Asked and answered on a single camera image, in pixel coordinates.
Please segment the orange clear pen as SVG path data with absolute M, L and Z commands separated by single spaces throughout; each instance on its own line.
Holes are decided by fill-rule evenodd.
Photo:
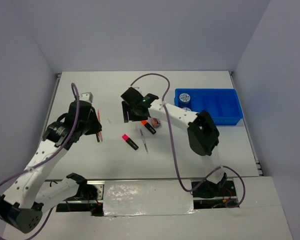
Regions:
M 102 125 L 101 125 L 101 116 L 100 116 L 100 110 L 97 109 L 96 112 L 97 120 L 99 123 L 99 131 L 98 131 L 98 142 L 102 143 L 103 142 L 103 135 L 102 135 Z

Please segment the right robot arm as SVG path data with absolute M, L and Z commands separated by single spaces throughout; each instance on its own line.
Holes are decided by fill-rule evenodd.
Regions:
M 200 157 L 210 158 L 213 150 L 218 146 L 220 132 L 207 111 L 186 111 L 166 103 L 165 95 L 162 98 L 151 93 L 143 96 L 132 86 L 121 95 L 121 98 L 126 108 L 123 113 L 127 114 L 129 121 L 155 118 L 167 122 L 176 176 L 185 192 L 193 194 L 195 191 L 200 191 L 199 196 L 208 199 L 220 195 L 225 190 L 227 174 L 222 170 L 218 160 L 209 159 L 204 163 L 204 166 L 211 169 L 211 172 L 191 189 L 184 186 L 178 167 L 172 126 L 187 134 L 190 149 Z

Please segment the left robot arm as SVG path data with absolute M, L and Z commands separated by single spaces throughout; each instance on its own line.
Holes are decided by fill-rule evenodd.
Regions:
M 39 224 L 45 212 L 68 198 L 94 198 L 98 189 L 77 173 L 41 191 L 48 175 L 83 135 L 97 135 L 102 130 L 95 108 L 89 100 L 75 100 L 67 113 L 48 125 L 39 147 L 20 176 L 0 195 L 0 219 L 28 234 Z

